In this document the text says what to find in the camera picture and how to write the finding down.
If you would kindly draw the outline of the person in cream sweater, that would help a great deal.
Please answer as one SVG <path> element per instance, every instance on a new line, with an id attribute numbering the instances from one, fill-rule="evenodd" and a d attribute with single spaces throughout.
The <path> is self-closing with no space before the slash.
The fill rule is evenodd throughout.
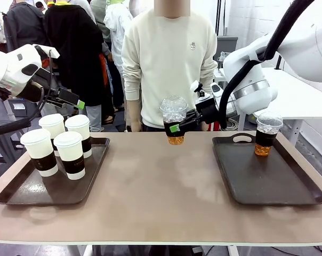
<path id="1" fill-rule="evenodd" d="M 191 0 L 154 0 L 133 18 L 122 48 L 126 101 L 140 100 L 142 131 L 163 131 L 162 100 L 171 95 L 194 106 L 190 85 L 210 90 L 217 63 L 217 38 L 210 21 Z"/>

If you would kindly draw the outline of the white paper cup black sleeve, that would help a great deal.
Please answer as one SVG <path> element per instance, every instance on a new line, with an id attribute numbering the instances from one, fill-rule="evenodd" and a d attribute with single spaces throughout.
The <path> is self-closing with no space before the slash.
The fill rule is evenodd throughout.
<path id="1" fill-rule="evenodd" d="M 42 177 L 50 177 L 57 173 L 57 160 L 48 130 L 28 131 L 20 138 L 20 143 L 26 148 L 34 167 Z"/>
<path id="2" fill-rule="evenodd" d="M 85 175 L 85 164 L 82 149 L 82 136 L 75 131 L 58 134 L 53 139 L 67 177 L 70 180 L 79 180 Z"/>
<path id="3" fill-rule="evenodd" d="M 92 155 L 89 124 L 90 120 L 86 115 L 75 115 L 65 121 L 65 126 L 68 131 L 75 131 L 81 134 L 84 158 L 88 158 Z"/>
<path id="4" fill-rule="evenodd" d="M 46 129 L 51 134 L 51 143 L 54 149 L 54 153 L 56 157 L 59 157 L 60 154 L 54 145 L 53 141 L 55 137 L 61 133 L 64 133 L 65 125 L 64 125 L 64 117 L 61 114 L 50 114 L 42 117 L 39 121 L 39 126 L 43 129 Z"/>

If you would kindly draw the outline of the clear iced tea cup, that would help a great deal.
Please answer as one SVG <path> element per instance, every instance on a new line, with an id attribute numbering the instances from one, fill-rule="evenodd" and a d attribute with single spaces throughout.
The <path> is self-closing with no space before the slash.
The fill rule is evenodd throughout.
<path id="1" fill-rule="evenodd" d="M 169 128 L 186 118 L 188 103 L 180 96 L 171 95 L 162 100 L 159 108 L 162 112 L 168 143 L 174 146 L 182 144 L 184 133 L 171 133 Z"/>
<path id="2" fill-rule="evenodd" d="M 266 157 L 270 153 L 279 130 L 283 127 L 283 119 L 273 112 L 264 112 L 256 119 L 255 154 Z"/>

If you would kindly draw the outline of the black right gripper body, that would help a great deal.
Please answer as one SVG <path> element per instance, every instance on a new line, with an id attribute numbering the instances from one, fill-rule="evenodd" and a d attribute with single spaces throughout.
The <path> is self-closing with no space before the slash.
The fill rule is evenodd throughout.
<path id="1" fill-rule="evenodd" d="M 196 103 L 196 110 L 198 112 L 198 121 L 206 124 L 211 124 L 219 121 L 219 109 L 216 106 L 214 98 L 208 98 L 204 101 Z"/>

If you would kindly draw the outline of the bystander in light hooded jacket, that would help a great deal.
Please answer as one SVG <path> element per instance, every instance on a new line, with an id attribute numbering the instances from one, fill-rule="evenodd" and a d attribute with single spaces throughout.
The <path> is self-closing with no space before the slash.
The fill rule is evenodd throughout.
<path id="1" fill-rule="evenodd" d="M 124 35 L 133 19 L 129 3 L 130 0 L 123 0 L 108 5 L 103 20 L 105 26 L 110 30 L 112 58 L 120 74 L 123 73 L 122 47 Z"/>

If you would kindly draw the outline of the white side table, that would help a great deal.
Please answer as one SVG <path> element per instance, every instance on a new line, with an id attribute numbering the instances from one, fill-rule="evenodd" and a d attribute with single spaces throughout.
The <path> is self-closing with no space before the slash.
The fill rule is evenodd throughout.
<path id="1" fill-rule="evenodd" d="M 293 127 L 288 140 L 293 145 L 297 142 L 305 120 L 316 122 L 310 128 L 322 137 L 322 92 L 283 70 L 263 68 L 262 71 L 270 88 L 276 89 L 278 95 L 266 109 L 255 112 L 254 116 L 271 111 L 284 120 L 292 120 Z"/>

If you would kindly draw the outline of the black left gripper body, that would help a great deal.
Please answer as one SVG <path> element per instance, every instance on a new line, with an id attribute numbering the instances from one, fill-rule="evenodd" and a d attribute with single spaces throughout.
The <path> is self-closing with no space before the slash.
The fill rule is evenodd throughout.
<path id="1" fill-rule="evenodd" d="M 59 94 L 59 89 L 53 86 L 51 73 L 46 69 L 40 68 L 28 81 L 25 88 L 18 94 L 18 97 L 38 103 L 41 99 L 42 90 L 44 90 L 44 96 L 46 97 L 49 88 L 51 88 L 49 99 L 56 98 Z"/>

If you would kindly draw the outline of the bystander in dark jacket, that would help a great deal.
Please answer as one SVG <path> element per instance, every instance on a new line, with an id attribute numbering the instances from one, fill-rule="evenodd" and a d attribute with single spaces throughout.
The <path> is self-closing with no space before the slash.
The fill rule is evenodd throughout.
<path id="1" fill-rule="evenodd" d="M 50 44 L 43 12 L 25 0 L 15 0 L 4 16 L 4 32 L 10 52 L 26 44 Z"/>

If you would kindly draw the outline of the black label printer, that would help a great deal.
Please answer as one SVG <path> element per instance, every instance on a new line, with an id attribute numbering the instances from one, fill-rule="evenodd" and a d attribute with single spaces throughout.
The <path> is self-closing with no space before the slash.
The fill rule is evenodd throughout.
<path id="1" fill-rule="evenodd" d="M 24 99 L 8 99 L 15 117 L 27 117 L 26 101 Z"/>

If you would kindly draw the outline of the person's right forearm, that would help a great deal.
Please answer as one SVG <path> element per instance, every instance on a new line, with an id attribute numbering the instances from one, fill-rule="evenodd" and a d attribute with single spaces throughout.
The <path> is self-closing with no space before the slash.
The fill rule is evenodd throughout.
<path id="1" fill-rule="evenodd" d="M 127 111 L 131 122 L 137 122 L 141 119 L 142 104 L 140 100 L 127 101 Z"/>

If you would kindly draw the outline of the grey plastic bin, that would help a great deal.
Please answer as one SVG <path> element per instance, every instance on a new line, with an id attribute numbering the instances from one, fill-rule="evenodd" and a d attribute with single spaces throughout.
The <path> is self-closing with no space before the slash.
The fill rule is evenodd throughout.
<path id="1" fill-rule="evenodd" d="M 231 53 L 236 50 L 238 37 L 234 36 L 217 36 L 216 59 L 221 55 L 221 52 Z"/>

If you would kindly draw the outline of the brown plastic serving tray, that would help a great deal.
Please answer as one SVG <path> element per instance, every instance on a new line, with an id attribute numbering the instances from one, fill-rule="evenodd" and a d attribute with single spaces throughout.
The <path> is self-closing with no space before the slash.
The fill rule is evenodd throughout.
<path id="1" fill-rule="evenodd" d="M 322 204 L 322 190 L 276 139 L 267 157 L 254 152 L 256 137 L 214 137 L 213 152 L 232 197 L 244 205 Z"/>
<path id="2" fill-rule="evenodd" d="M 91 138 L 92 155 L 85 159 L 85 175 L 70 180 L 60 157 L 58 172 L 42 177 L 32 163 L 27 164 L 0 192 L 0 204 L 20 206 L 75 205 L 87 198 L 109 147 L 109 138 Z"/>

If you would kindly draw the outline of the bystander in black coat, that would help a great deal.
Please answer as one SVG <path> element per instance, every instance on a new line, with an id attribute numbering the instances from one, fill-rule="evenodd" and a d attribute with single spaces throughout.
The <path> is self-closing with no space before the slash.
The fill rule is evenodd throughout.
<path id="1" fill-rule="evenodd" d="M 90 120 L 90 130 L 101 132 L 104 78 L 100 54 L 103 38 L 88 13 L 67 0 L 55 0 L 45 13 L 46 33 L 59 52 L 62 85 L 85 103 L 80 113 Z"/>

